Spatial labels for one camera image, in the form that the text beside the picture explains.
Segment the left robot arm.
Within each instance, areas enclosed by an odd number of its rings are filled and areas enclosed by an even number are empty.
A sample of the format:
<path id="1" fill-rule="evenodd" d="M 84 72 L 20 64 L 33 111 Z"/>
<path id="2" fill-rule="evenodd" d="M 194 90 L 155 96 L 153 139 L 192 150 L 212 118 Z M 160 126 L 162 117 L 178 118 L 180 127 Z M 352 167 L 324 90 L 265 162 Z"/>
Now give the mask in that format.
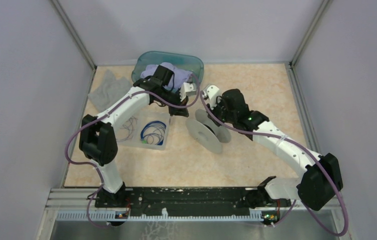
<path id="1" fill-rule="evenodd" d="M 101 188 L 114 207 L 122 206 L 127 199 L 118 168 L 115 165 L 119 147 L 116 131 L 133 115 L 155 102 L 168 106 L 171 116 L 188 117 L 189 93 L 197 89 L 199 81 L 192 74 L 181 86 L 174 82 L 174 71 L 159 65 L 155 72 L 137 80 L 129 91 L 111 107 L 81 122 L 78 147 L 98 170 Z"/>

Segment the white perforated cable spool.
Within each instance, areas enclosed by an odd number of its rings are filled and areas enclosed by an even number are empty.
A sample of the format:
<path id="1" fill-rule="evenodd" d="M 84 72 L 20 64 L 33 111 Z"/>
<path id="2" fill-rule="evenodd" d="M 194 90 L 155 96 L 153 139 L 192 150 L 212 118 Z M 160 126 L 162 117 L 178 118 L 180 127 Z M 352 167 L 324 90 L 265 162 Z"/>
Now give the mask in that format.
<path id="1" fill-rule="evenodd" d="M 223 152 L 223 144 L 231 141 L 229 130 L 223 125 L 216 125 L 205 110 L 197 109 L 195 118 L 185 121 L 189 135 L 208 151 L 220 154 Z"/>

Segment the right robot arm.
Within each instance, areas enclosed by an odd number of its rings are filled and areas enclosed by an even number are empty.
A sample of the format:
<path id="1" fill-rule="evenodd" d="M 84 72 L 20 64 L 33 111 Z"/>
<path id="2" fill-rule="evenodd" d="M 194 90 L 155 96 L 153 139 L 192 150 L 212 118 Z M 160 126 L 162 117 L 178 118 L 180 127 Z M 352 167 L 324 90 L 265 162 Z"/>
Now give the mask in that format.
<path id="1" fill-rule="evenodd" d="M 238 88 L 226 90 L 211 85 L 202 91 L 205 109 L 217 125 L 243 134 L 283 160 L 295 178 L 271 177 L 258 192 L 258 200 L 271 206 L 277 199 L 300 200 L 309 209 L 321 210 L 340 194 L 343 180 L 338 159 L 308 149 L 282 132 L 266 115 L 251 110 Z"/>

